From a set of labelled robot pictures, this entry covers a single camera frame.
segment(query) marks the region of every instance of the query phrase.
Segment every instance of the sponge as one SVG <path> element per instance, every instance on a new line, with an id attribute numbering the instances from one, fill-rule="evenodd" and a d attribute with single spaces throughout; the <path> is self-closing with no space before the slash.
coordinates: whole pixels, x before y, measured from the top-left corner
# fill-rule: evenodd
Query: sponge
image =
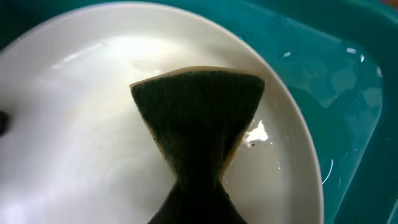
<path id="1" fill-rule="evenodd" d="M 190 67 L 131 85 L 139 112 L 177 181 L 149 221 L 246 223 L 220 179 L 257 110 L 263 79 Z"/>

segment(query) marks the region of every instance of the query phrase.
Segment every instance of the white dish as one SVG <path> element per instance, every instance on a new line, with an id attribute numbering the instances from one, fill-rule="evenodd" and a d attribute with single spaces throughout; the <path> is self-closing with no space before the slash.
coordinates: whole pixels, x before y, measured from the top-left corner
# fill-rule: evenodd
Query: white dish
<path id="1" fill-rule="evenodd" d="M 58 16 L 0 56 L 0 223 L 146 223 L 175 179 L 129 84 L 207 65 L 262 72 L 266 90 L 223 182 L 248 223 L 323 223 L 316 152 L 270 66 L 189 12 L 103 4 Z"/>

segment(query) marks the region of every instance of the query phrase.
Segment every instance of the teal plastic container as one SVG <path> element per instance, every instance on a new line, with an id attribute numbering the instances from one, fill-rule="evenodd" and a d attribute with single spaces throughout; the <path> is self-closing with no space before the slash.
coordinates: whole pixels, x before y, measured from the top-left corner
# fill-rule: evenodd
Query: teal plastic container
<path id="1" fill-rule="evenodd" d="M 0 0 L 0 46 L 106 1 Z M 234 32 L 280 75 L 310 128 L 325 223 L 398 223 L 398 12 L 376 1 L 158 0 Z"/>

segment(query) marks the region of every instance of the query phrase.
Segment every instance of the green sponge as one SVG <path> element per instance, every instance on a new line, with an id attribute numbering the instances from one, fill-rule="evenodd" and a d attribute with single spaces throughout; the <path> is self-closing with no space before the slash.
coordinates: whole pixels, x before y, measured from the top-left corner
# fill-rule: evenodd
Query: green sponge
<path id="1" fill-rule="evenodd" d="M 188 68 L 131 85 L 177 175 L 149 223 L 246 223 L 220 183 L 264 91 L 264 80 L 225 68 Z"/>

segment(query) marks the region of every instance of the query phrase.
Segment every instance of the plate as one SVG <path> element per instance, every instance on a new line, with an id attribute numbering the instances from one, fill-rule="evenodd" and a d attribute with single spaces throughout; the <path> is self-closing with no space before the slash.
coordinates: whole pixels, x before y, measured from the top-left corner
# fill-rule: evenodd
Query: plate
<path id="1" fill-rule="evenodd" d="M 171 170 L 129 84 L 189 66 L 263 73 L 266 90 L 223 180 L 248 223 L 322 223 L 307 125 L 273 69 L 226 29 L 157 4 L 91 6 L 39 25 L 0 56 L 2 223 L 146 223 Z"/>

